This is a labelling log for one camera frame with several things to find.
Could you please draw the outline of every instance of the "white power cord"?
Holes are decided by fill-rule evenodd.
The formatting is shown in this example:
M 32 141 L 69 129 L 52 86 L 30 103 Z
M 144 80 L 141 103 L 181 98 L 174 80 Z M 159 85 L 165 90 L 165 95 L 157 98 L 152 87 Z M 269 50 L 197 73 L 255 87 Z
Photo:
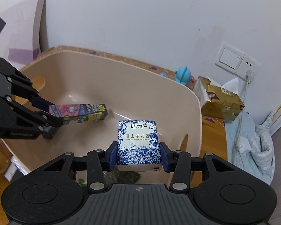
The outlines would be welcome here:
M 252 81 L 254 80 L 254 72 L 252 72 L 250 69 L 246 72 L 246 80 L 247 80 L 246 81 L 246 88 L 244 90 L 244 99 L 243 99 L 244 105 L 245 105 L 245 102 L 246 102 L 249 85 L 252 84 Z M 243 111 L 244 111 L 244 109 L 241 111 L 240 124 L 239 124 L 238 132 L 237 132 L 237 138 L 235 139 L 236 141 L 235 141 L 234 155 L 233 155 L 233 158 L 232 158 L 232 164 L 235 164 L 237 151 L 239 152 L 239 141 L 240 141 L 240 136 L 241 136 L 241 131 L 242 131 Z M 241 157 L 241 154 L 240 154 L 240 158 L 241 158 L 242 164 L 244 166 L 244 162 L 243 162 L 243 159 Z

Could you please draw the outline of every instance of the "plastic bin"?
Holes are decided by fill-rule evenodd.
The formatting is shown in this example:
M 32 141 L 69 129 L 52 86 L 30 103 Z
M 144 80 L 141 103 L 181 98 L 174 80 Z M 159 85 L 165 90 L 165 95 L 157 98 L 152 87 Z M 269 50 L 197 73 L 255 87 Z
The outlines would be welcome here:
M 55 52 L 36 60 L 23 73 L 46 80 L 41 96 L 54 104 L 104 103 L 109 114 L 103 121 L 62 126 L 53 140 L 6 139 L 11 153 L 32 171 L 64 152 L 85 156 L 95 149 L 106 150 L 117 140 L 118 121 L 156 121 L 158 138 L 171 150 L 181 148 L 199 156 L 202 121 L 200 104 L 186 86 L 153 72 L 81 52 Z M 25 106 L 36 110 L 30 102 Z M 168 183 L 163 170 L 141 172 L 142 184 Z

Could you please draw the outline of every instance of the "blue toy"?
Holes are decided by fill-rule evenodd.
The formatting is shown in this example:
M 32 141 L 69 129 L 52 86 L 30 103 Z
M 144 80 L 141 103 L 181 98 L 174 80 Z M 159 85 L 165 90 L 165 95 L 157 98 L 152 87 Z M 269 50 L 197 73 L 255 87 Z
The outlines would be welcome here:
M 179 68 L 175 72 L 175 81 L 186 86 L 190 81 L 193 81 L 193 76 L 187 66 L 185 68 Z

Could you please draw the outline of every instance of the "purple stripe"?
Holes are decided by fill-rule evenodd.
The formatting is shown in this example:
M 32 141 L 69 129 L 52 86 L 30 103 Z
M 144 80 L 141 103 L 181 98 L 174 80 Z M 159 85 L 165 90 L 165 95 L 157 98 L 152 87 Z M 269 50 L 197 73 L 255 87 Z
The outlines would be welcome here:
M 39 49 L 25 50 L 25 49 L 9 48 L 8 60 L 16 63 L 27 64 L 27 63 L 31 63 L 34 59 L 36 59 L 39 53 L 40 53 Z

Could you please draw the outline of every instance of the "gold tissue package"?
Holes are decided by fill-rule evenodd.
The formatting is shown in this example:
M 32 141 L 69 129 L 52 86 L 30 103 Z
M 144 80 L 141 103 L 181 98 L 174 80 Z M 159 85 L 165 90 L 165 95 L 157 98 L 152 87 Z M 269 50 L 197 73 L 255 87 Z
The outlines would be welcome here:
M 199 76 L 193 89 L 200 101 L 202 115 L 220 119 L 236 119 L 244 108 L 240 97 L 210 83 L 209 79 Z

